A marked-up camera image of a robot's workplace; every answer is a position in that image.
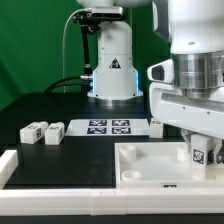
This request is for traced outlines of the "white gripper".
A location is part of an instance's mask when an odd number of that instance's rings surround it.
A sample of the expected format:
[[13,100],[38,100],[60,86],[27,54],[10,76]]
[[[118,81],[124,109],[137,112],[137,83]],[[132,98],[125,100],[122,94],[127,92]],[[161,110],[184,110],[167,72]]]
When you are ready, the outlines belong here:
[[151,81],[149,102],[152,116],[165,124],[181,128],[181,135],[191,148],[193,132],[220,138],[208,152],[207,164],[224,164],[224,86],[211,91],[210,98],[190,99],[175,87],[171,59],[147,69]]

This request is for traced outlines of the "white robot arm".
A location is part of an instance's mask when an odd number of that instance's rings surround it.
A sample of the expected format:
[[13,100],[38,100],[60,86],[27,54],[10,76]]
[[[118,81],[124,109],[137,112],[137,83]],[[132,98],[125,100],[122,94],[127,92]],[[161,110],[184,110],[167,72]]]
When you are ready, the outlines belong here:
[[171,58],[147,69],[157,121],[178,127],[188,143],[224,140],[224,0],[76,0],[99,29],[98,66],[88,97],[111,105],[142,95],[132,66],[125,7],[153,5],[153,31],[171,43]]

